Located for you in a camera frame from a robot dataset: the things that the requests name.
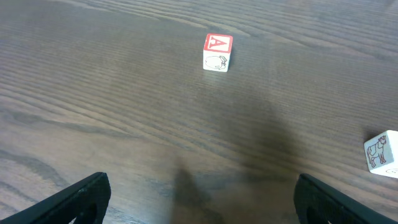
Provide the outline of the red letter A block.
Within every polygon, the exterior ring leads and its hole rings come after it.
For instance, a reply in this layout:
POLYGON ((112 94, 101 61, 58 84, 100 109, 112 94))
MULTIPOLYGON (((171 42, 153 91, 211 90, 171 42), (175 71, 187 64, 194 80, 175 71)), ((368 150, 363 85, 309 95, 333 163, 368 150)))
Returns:
POLYGON ((203 69, 227 72, 233 46, 233 37, 225 34, 207 34, 203 48, 203 69))

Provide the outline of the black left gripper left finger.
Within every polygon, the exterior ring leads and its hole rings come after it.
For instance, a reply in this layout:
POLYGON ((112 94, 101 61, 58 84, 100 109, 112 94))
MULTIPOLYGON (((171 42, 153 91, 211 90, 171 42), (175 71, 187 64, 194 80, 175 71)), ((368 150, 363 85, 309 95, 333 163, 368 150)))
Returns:
POLYGON ((110 197, 107 174, 96 172, 1 223, 102 224, 110 197))

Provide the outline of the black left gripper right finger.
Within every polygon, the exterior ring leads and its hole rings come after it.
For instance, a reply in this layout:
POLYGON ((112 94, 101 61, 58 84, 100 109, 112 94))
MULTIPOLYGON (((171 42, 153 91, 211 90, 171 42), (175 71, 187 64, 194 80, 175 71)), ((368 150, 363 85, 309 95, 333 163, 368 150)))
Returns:
POLYGON ((300 174, 294 205, 301 224, 397 224, 309 174, 300 174))

